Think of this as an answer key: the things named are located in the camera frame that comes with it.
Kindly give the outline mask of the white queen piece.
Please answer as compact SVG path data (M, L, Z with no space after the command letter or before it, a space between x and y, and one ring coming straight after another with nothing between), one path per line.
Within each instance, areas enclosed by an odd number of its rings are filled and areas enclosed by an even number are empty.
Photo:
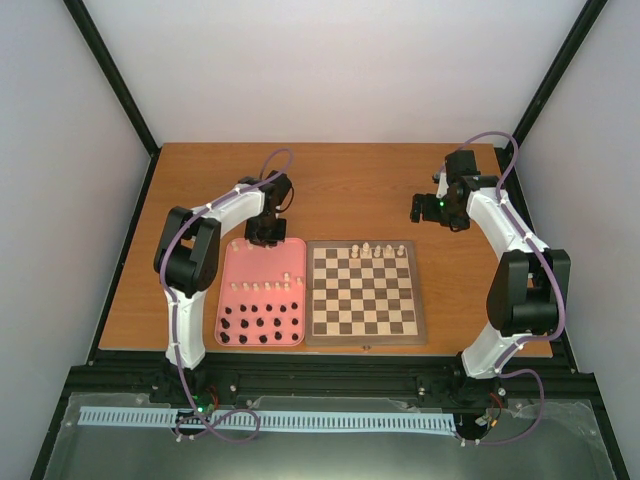
M371 247L370 247L370 245L369 245L369 243L368 243L368 242L365 242L365 243L362 245L360 255L361 255L361 257L362 257L363 259L365 259L365 258L371 258L371 257L372 257L372 250L371 250Z

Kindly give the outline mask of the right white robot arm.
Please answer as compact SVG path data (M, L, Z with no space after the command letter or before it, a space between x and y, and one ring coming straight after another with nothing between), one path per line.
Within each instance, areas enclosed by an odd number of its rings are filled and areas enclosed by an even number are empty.
M571 260L534 234L503 189L503 179L482 174L473 151L448 154L434 179L436 193L413 196L411 221L452 232L477 225L499 261L486 299L488 322L457 354L448 386L453 401L471 405L495 393L504 367L525 345L561 336Z

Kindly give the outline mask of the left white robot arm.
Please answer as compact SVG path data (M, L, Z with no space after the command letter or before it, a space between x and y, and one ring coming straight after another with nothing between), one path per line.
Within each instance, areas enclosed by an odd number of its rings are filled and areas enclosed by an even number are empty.
M184 401L197 402L208 390L207 376L195 368L205 356L204 304L218 271L221 239L245 224L244 238L255 246L283 242L286 221L280 217L279 207L291 190L288 176L273 171L266 179L245 177L203 206L169 211L153 268L168 305L165 356L181 369L172 388Z

